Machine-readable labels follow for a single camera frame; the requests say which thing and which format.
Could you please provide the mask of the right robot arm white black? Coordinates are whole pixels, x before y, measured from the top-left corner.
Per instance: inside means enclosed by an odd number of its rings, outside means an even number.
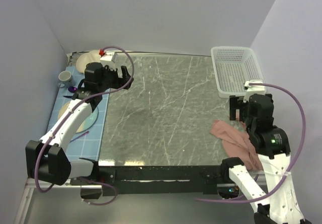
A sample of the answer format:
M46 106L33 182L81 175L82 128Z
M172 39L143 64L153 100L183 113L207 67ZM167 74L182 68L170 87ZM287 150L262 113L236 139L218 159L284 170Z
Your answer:
M238 157L228 158L220 165L220 177L226 183L234 182L254 210L255 223L308 223L296 198L290 171L290 145L286 132L273 124L272 95L253 94L247 100L229 98L229 117L246 125L251 144L263 166L265 192L250 176Z

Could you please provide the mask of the pink printed t shirt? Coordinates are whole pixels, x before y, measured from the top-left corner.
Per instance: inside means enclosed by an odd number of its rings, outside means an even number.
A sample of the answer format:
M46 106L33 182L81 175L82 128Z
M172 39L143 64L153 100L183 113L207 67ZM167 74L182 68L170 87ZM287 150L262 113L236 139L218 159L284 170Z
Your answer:
M247 170L262 171L263 166L247 132L242 132L222 120L213 122L210 133L221 139L221 144L228 157L240 158Z

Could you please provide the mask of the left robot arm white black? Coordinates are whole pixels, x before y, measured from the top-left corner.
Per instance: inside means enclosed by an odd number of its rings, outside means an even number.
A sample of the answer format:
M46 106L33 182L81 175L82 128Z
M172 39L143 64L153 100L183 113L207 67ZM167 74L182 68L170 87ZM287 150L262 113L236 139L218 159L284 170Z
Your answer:
M54 126L40 138L27 143L27 175L35 182L63 185L67 179L82 177L93 185L99 181L97 162L89 159L69 160L67 147L81 124L95 111L104 94L130 88L133 73L121 66L122 76L99 62L89 63L85 76L72 96L68 109Z

